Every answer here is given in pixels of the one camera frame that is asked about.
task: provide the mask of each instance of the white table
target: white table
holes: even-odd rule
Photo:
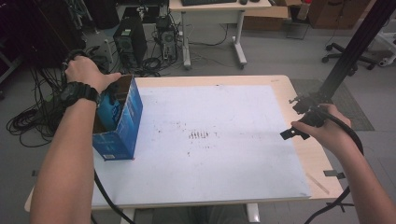
[[[183,62],[186,69],[191,69],[189,40],[186,36],[186,26],[190,23],[237,23],[236,36],[233,36],[233,45],[238,55],[241,68],[247,64],[244,51],[242,51],[240,38],[244,14],[247,9],[260,9],[270,7],[267,0],[261,0],[254,3],[248,1],[246,5],[241,5],[239,1],[235,3],[222,3],[212,5],[183,7],[181,0],[169,0],[169,9],[171,12],[181,12],[181,23],[183,32]]]
[[[276,97],[280,113],[281,119],[283,117],[284,122],[289,126],[291,121],[297,120],[299,118],[298,115],[292,110],[291,105],[289,104],[288,100],[293,99],[295,97],[295,91],[290,84],[290,81],[285,76],[234,76],[234,77],[145,77],[145,78],[137,78],[136,79],[137,86],[139,88],[155,88],[155,87],[204,87],[204,86],[269,86],[274,91],[274,95]],[[301,165],[304,170],[305,181],[309,186],[310,197],[306,198],[304,195],[300,199],[303,200],[311,200],[311,199],[332,199],[339,196],[342,192],[341,186],[338,182],[336,177],[327,177],[323,174],[324,170],[331,170],[332,167],[322,149],[320,144],[313,138],[309,138],[303,141],[299,137],[294,137],[293,139],[289,140],[293,143],[295,147],[295,151],[297,153],[298,159],[301,162]],[[204,146],[204,150],[209,150],[209,148],[205,148],[205,146],[210,146],[208,144],[201,144]],[[153,186],[146,186],[147,190],[145,190],[145,183],[142,181],[139,182],[139,185],[134,186],[134,177],[128,174],[128,172],[124,172],[127,170],[131,164],[138,164],[139,160],[143,160],[145,157],[145,152],[136,151],[135,161],[106,161],[104,162],[99,155],[95,156],[95,168],[98,172],[98,175],[101,177],[102,181],[104,182],[105,188],[109,189],[108,193],[110,198],[113,202],[118,203],[124,211],[130,215],[133,214],[135,208],[145,208],[145,207],[161,207],[161,206],[184,206],[184,205],[199,205],[199,204],[225,204],[225,203],[247,203],[247,210],[249,214],[249,218],[251,221],[258,221],[258,207],[257,203],[260,202],[271,202],[271,201],[289,201],[297,199],[298,197],[290,198],[271,198],[267,196],[260,197],[259,196],[246,196],[246,194],[239,194],[239,195],[228,195],[226,199],[222,200],[212,200],[213,198],[217,197],[219,191],[217,188],[224,188],[225,186],[213,186],[213,190],[208,190],[207,195],[203,196],[202,191],[200,188],[197,188],[196,195],[198,198],[193,198],[191,195],[184,194],[185,192],[189,192],[190,194],[193,191],[185,191],[183,188],[179,189],[179,194],[173,194],[171,197],[166,198],[166,195],[163,195],[163,187],[160,185]],[[153,168],[147,168],[146,164],[143,164],[146,167],[146,170],[141,170],[138,172],[138,175],[141,175],[139,178],[142,180],[142,175],[152,175],[152,171],[155,170],[158,172],[156,174],[156,178],[161,178],[161,169],[155,169],[160,163],[163,163],[161,157],[152,157],[152,161],[149,158],[144,159],[145,163],[151,162]],[[189,155],[188,151],[184,155],[185,160],[187,160],[192,154]],[[169,164],[170,166],[177,166],[177,161],[173,161],[174,164]],[[182,165],[185,162],[180,162],[180,169],[176,169],[175,172],[180,171],[181,173],[185,172],[187,169],[183,169]],[[252,171],[254,172],[251,175],[256,175],[258,178],[262,176],[262,171]],[[193,181],[193,178],[190,176],[186,178],[188,182]],[[174,186],[188,186],[190,183],[183,181],[183,178],[174,178],[173,181]],[[92,200],[92,209],[108,209],[106,202],[104,199],[101,198],[100,195],[97,193],[97,189],[95,190],[96,194]],[[134,198],[136,193],[138,194],[145,194],[153,192],[157,192],[158,195],[139,195],[142,197]],[[25,209],[27,211],[30,210],[30,200],[26,202]]]

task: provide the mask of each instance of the cardboard box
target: cardboard box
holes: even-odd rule
[[[370,0],[315,0],[308,18],[316,29],[352,29]]]
[[[268,7],[245,12],[244,30],[280,30],[283,20],[289,16],[287,7]]]
[[[117,129],[104,132],[99,118],[93,127],[93,147],[105,161],[131,160],[134,158],[137,133],[143,111],[142,100],[132,76],[122,76],[119,80],[118,95],[125,96],[125,103]]]

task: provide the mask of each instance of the person's right hand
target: person's right hand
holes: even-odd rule
[[[320,106],[326,108],[330,114],[337,117],[350,127],[350,120],[341,114],[335,105]],[[344,150],[353,150],[353,147],[357,148],[349,135],[329,119],[326,119],[323,126],[320,128],[309,126],[300,121],[293,121],[291,125],[299,131],[316,138],[318,142],[329,149],[335,156],[339,156]]]
[[[117,81],[121,76],[120,73],[103,75],[96,64],[84,56],[77,56],[71,60],[65,72],[67,82],[77,81],[88,84],[98,93],[104,91],[110,83]]]

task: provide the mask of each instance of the computer tower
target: computer tower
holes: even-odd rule
[[[85,49],[82,32],[72,22],[65,1],[3,2],[0,27],[25,61],[40,68],[60,67],[70,50]]]
[[[120,61],[124,67],[140,67],[148,48],[139,17],[124,19],[113,35]]]
[[[176,36],[174,30],[164,31],[161,33],[161,44],[163,59],[173,61],[177,56]]]
[[[110,29],[120,23],[114,0],[84,0],[98,29]]]

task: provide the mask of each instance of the white desk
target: white desk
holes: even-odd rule
[[[299,118],[298,115],[293,111],[291,105],[288,100],[293,99],[295,97],[295,91],[290,84],[290,81],[285,76],[235,76],[235,77],[145,77],[145,78],[137,78],[136,79],[137,86],[139,88],[144,87],[195,87],[195,86],[217,86],[217,85],[243,85],[243,86],[257,86],[257,85],[265,85],[270,86],[274,91],[278,106],[280,108],[280,112],[283,115],[283,119],[286,124],[290,124],[291,121],[297,120]],[[327,177],[323,174],[324,170],[331,170],[332,167],[321,147],[321,145],[313,138],[309,138],[307,140],[302,140],[299,137],[294,137],[292,140],[294,144],[296,153],[298,158],[300,159],[301,165],[304,169],[304,173],[306,175],[306,181],[310,189],[311,197],[309,199],[332,199],[339,196],[342,192],[341,186],[336,177]],[[113,202],[120,202],[119,206],[121,208],[144,208],[144,207],[158,207],[158,206],[177,206],[177,205],[197,205],[197,204],[216,204],[216,203],[249,203],[252,205],[253,203],[260,202],[270,202],[270,201],[288,201],[290,198],[237,198],[233,195],[230,196],[230,199],[222,200],[222,201],[213,201],[211,199],[211,191],[207,193],[204,199],[191,199],[190,195],[183,195],[183,189],[180,189],[181,192],[179,197],[177,198],[168,198],[161,195],[162,186],[155,186],[158,194],[158,198],[161,200],[156,201],[156,195],[147,195],[144,197],[140,197],[140,199],[146,199],[143,203],[142,201],[129,201],[126,203],[122,197],[122,194],[118,194],[117,192],[130,192],[131,195],[139,191],[139,194],[145,193],[144,184],[139,183],[139,189],[137,189],[134,185],[128,185],[125,188],[124,180],[132,178],[131,176],[125,175],[121,172],[122,169],[120,167],[129,166],[131,163],[139,162],[139,152],[135,153],[136,160],[135,161],[107,161],[103,162],[102,158],[99,156],[95,157],[95,167],[97,169],[98,175],[104,182],[104,186],[106,189],[112,188],[109,191],[109,196],[113,200]],[[152,158],[155,166],[158,158]],[[140,171],[139,174],[147,175],[149,172],[145,172],[144,170]],[[120,177],[114,178],[111,177],[111,186],[108,184],[109,175],[117,174]],[[176,183],[176,185],[182,186],[184,183]],[[26,202],[25,209],[27,211],[30,210],[30,198]],[[101,196],[97,194],[94,196],[92,202],[93,209],[104,209],[108,208],[104,199],[101,199]]]
[[[235,46],[241,68],[247,64],[247,60],[242,51],[240,44],[244,14],[247,9],[260,9],[270,7],[267,0],[253,3],[248,1],[246,5],[241,5],[239,1],[235,3],[223,3],[213,5],[201,5],[183,7],[181,0],[170,0],[169,9],[174,12],[181,12],[181,23],[183,31],[183,62],[187,69],[191,69],[189,40],[186,36],[186,25],[189,23],[237,23],[236,36],[233,36],[233,45]]]

